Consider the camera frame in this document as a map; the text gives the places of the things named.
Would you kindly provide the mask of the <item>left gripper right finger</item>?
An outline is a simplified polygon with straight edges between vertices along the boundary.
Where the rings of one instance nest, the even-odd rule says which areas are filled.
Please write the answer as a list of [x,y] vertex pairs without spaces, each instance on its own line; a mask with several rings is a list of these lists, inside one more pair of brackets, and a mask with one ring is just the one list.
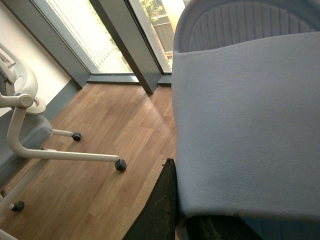
[[261,240],[240,217],[202,215],[195,218],[195,240]]

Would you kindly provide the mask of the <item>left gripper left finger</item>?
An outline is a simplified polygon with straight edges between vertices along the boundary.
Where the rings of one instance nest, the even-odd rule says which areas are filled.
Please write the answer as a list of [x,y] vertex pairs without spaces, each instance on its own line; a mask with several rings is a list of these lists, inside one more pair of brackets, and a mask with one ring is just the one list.
[[143,207],[124,240],[174,240],[177,217],[177,173],[168,158]]

